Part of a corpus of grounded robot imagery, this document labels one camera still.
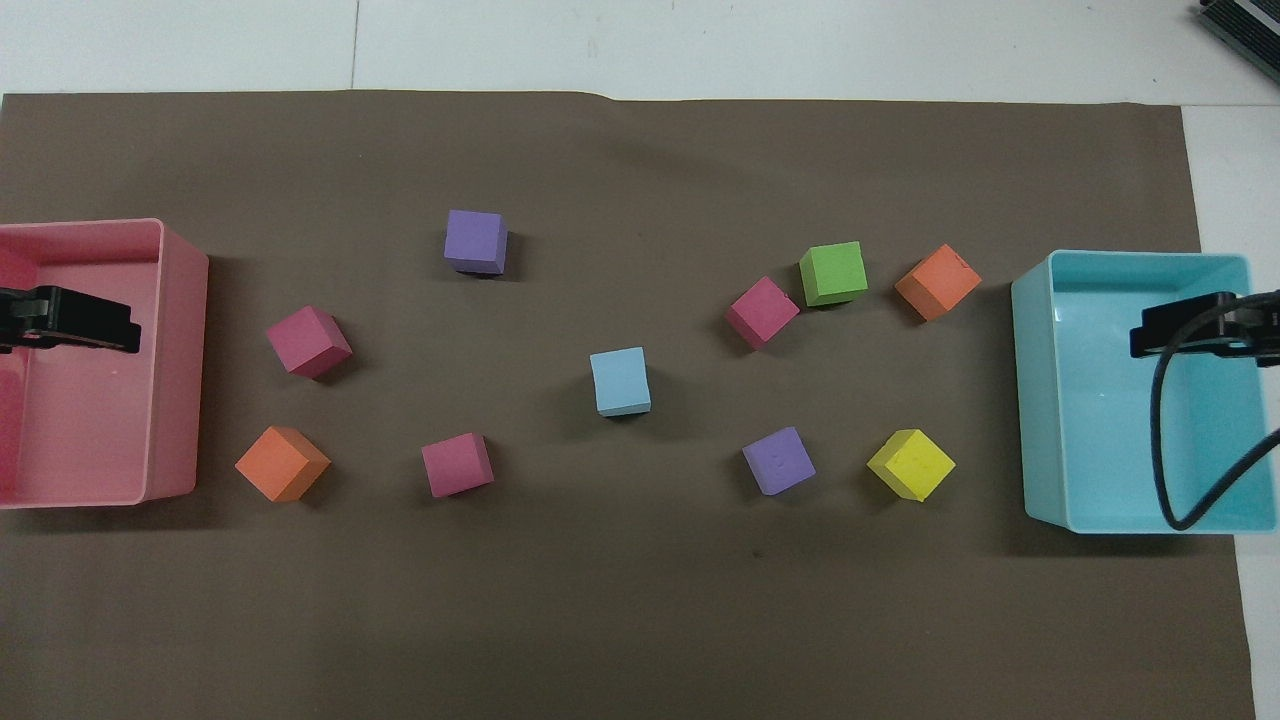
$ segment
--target yellow cube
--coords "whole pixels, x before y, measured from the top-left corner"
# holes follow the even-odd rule
[[[867,464],[900,497],[924,502],[956,464],[928,436],[899,430]]]

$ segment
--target pink plastic container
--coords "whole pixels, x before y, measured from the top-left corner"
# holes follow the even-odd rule
[[[136,505],[196,487],[209,258],[156,219],[0,225],[0,286],[124,302],[137,355],[0,355],[0,509]]]

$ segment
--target white surface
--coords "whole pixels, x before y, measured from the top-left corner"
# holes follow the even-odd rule
[[[1242,252],[1257,291],[1280,288],[1280,108],[1185,108],[1201,246]],[[1280,424],[1280,369],[1263,373]],[[1272,468],[1280,461],[1272,454]],[[1280,717],[1280,534],[1235,538],[1258,717]]]
[[[355,86],[1280,104],[1192,1],[362,0]]]
[[[1197,27],[1193,6],[362,0],[357,29],[353,0],[0,0],[0,94],[355,86],[1280,105],[1280,86]],[[1280,287],[1280,108],[1184,118],[1204,249],[1247,254],[1256,286]],[[1280,372],[1267,380],[1280,423]],[[1280,536],[1236,547],[1258,717],[1280,720]]]
[[[339,90],[349,0],[0,1],[0,92]]]

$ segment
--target cube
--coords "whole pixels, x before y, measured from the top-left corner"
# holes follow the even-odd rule
[[[595,380],[595,409],[600,415],[613,418],[649,411],[649,372],[643,347],[591,355],[591,378]]]
[[[982,278],[950,245],[934,250],[893,284],[925,322],[955,307]]]
[[[351,357],[351,345],[333,315],[312,305],[271,325],[266,337],[284,369],[303,378],[316,379]]]
[[[466,433],[422,448],[433,497],[445,497],[493,482],[489,450],[480,433]]]
[[[497,213],[449,210],[444,259],[460,273],[500,275],[507,266],[507,223]]]
[[[800,259],[800,279],[809,307],[849,302],[867,292],[867,269],[859,242],[819,245]]]
[[[751,290],[730,305],[724,319],[733,325],[751,350],[759,350],[799,314],[800,309],[777,283],[769,278],[760,278]]]
[[[764,495],[778,495],[818,473],[795,428],[782,428],[753,442],[742,448],[742,455]]]
[[[302,497],[329,468],[329,459],[293,428],[271,425],[236,462],[248,482],[271,502]]]
[[[956,464],[918,429],[899,430],[867,464],[899,497],[924,502]]]

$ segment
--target light blue bin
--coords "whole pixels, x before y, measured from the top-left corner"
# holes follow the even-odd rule
[[[1248,295],[1238,255],[1059,250],[1012,287],[1027,514],[1076,533],[1172,533],[1151,470],[1156,357],[1129,356],[1142,310],[1215,291]],[[1267,433],[1247,359],[1178,355],[1165,378],[1165,475],[1174,512]],[[1270,462],[1188,533],[1276,527]]]

